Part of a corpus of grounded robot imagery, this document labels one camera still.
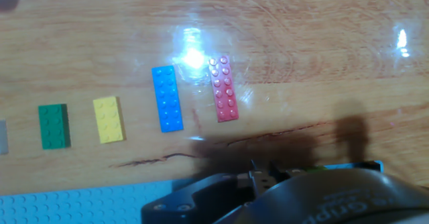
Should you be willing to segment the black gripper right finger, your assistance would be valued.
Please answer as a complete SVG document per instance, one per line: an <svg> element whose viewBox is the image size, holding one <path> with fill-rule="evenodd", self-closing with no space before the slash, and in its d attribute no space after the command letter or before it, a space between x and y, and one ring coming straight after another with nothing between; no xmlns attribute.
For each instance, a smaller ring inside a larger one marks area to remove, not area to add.
<svg viewBox="0 0 429 224"><path fill-rule="evenodd" d="M302 168L290 168L283 162L272 160L269 163L269 173L272 177L275 178L277 183L281 183L293 177L305 175L307 174L307 171Z"/></svg>

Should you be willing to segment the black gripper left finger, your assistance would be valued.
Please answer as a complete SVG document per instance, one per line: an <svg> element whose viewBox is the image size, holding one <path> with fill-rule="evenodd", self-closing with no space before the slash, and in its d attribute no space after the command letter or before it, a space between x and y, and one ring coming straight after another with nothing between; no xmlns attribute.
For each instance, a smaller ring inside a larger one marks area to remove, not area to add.
<svg viewBox="0 0 429 224"><path fill-rule="evenodd" d="M141 208L143 224L232 223L258 197L278 183L270 162L251 161L241 174L214 174Z"/></svg>

